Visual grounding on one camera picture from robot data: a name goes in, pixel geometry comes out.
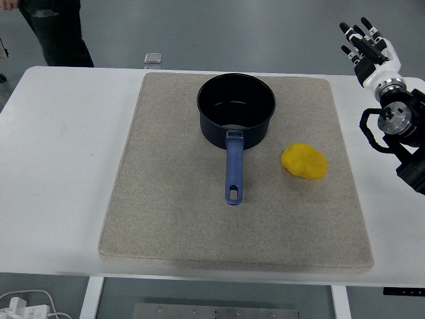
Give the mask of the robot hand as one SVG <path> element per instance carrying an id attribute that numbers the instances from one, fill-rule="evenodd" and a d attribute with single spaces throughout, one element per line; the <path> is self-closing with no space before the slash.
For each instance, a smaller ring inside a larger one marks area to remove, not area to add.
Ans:
<path id="1" fill-rule="evenodd" d="M 360 85 L 377 96 L 381 96 L 390 85 L 406 88 L 399 74 L 401 63 L 392 43 L 368 19 L 361 18 L 361 24 L 364 29 L 344 22 L 339 24 L 351 45 L 343 45 L 341 50 L 353 63 Z"/>

